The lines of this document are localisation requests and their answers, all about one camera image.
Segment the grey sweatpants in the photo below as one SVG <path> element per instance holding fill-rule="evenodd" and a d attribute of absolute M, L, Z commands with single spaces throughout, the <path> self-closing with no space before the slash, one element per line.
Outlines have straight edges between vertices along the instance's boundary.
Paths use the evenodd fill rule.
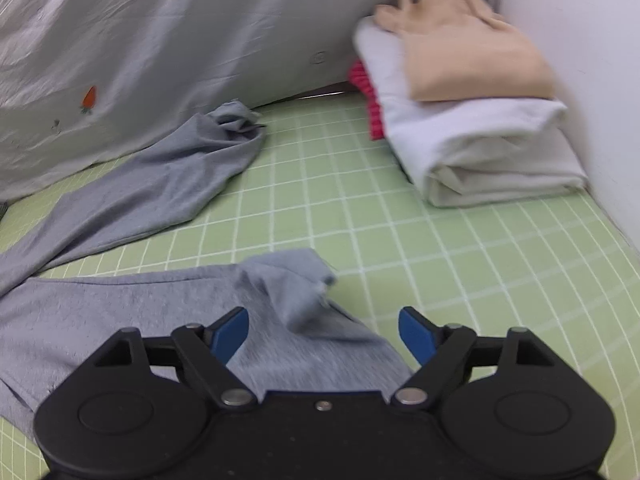
<path fill-rule="evenodd" d="M 1 415 L 24 432 L 41 402 L 123 327 L 166 336 L 247 310 L 230 370 L 269 390 L 393 393 L 410 368 L 329 296 L 309 248 L 228 266 L 47 280 L 44 270 L 187 222 L 257 156 L 265 131 L 238 101 L 192 116 L 104 177 L 65 194 L 1 257 Z"/>

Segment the white folded garment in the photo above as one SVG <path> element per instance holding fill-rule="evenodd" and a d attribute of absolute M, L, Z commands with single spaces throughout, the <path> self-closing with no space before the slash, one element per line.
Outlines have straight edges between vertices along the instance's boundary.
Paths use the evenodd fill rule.
<path fill-rule="evenodd" d="M 385 139 L 424 200 L 465 207 L 582 190 L 588 178 L 560 129 L 558 100 L 418 103 L 401 42 L 372 18 L 354 43 L 380 107 Z"/>

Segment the red checked folded garment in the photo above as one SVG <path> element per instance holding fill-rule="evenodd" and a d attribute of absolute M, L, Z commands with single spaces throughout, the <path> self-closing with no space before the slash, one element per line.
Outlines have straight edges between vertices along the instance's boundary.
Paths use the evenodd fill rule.
<path fill-rule="evenodd" d="M 348 81 L 356 87 L 356 89 L 366 99 L 369 136 L 372 141 L 378 141 L 385 138 L 384 125 L 382 122 L 382 113 L 378 99 L 376 98 L 375 88 L 372 86 L 368 72 L 363 62 L 357 61 L 348 73 Z"/>

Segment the beige folded garment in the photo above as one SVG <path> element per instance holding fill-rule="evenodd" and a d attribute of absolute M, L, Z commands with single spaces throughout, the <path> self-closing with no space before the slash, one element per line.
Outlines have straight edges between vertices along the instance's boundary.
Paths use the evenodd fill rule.
<path fill-rule="evenodd" d="M 544 56 L 486 0 L 398 0 L 373 18 L 400 39 L 415 101 L 555 96 Z"/>

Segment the grey fabric storage bag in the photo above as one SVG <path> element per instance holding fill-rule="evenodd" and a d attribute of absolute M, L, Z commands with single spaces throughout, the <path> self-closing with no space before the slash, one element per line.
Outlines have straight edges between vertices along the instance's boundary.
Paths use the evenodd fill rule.
<path fill-rule="evenodd" d="M 139 151 L 223 102 L 343 81 L 357 23 L 391 1 L 1 0 L 2 200 Z"/>

